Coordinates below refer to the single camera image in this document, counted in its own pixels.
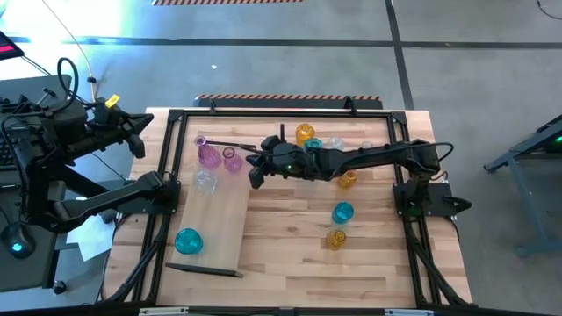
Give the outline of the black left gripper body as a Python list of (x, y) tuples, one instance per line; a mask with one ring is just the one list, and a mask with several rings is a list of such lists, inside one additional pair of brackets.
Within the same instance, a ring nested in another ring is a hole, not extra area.
[(93, 119), (93, 140), (97, 144), (129, 142), (133, 134), (132, 116), (118, 106), (96, 105)]

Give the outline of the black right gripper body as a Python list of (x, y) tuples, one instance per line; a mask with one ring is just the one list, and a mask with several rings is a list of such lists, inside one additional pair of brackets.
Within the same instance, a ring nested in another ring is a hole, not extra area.
[(302, 147), (268, 136), (261, 143), (264, 161), (260, 165), (263, 176), (281, 175), (300, 179), (314, 179), (317, 171), (313, 158)]

